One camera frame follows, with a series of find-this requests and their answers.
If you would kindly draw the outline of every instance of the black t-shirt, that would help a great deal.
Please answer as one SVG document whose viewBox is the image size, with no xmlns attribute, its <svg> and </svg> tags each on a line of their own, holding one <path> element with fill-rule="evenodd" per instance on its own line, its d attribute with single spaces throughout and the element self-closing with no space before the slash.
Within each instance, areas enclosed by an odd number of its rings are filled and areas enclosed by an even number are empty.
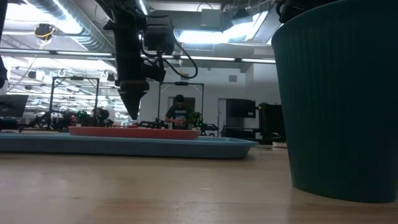
<svg viewBox="0 0 398 224">
<path fill-rule="evenodd" d="M 179 108 L 176 105 L 173 105 L 172 107 L 170 107 L 170 109 L 168 110 L 166 117 L 170 118 L 170 119 L 185 119 L 186 121 L 188 120 L 188 116 L 189 116 L 190 111 L 186 108 Z M 177 123 L 173 123 L 173 129 L 184 129 L 187 130 L 188 129 L 188 123 L 184 122 L 182 124 L 177 124 Z"/>
</svg>

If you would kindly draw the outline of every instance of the teal plastic bin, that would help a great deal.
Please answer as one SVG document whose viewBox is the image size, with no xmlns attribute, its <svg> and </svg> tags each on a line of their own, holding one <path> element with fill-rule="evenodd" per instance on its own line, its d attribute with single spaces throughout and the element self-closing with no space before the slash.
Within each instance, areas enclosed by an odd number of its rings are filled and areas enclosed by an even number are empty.
<svg viewBox="0 0 398 224">
<path fill-rule="evenodd" d="M 345 0 L 272 38 L 293 185 L 393 202 L 398 189 L 398 1 Z"/>
</svg>

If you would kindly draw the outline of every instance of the ceiling pipe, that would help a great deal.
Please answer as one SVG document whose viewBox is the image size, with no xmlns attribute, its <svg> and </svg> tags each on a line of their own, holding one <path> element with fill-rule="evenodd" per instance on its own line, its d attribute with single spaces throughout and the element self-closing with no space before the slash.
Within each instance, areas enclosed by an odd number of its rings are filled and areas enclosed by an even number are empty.
<svg viewBox="0 0 398 224">
<path fill-rule="evenodd" d="M 81 27 L 73 40 L 89 51 L 113 52 L 114 46 L 97 29 L 90 19 L 71 0 L 25 0 L 46 14 L 52 15 L 59 22 L 74 22 Z"/>
</svg>

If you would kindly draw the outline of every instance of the person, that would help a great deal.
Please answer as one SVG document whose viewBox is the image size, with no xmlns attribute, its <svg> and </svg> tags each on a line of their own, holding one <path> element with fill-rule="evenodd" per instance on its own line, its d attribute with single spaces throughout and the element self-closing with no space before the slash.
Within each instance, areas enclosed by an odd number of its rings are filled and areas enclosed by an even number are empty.
<svg viewBox="0 0 398 224">
<path fill-rule="evenodd" d="M 166 114 L 166 122 L 173 123 L 172 129 L 188 129 L 188 118 L 190 110 L 185 107 L 183 95 L 177 95 L 174 98 L 174 105 L 170 107 Z"/>
</svg>

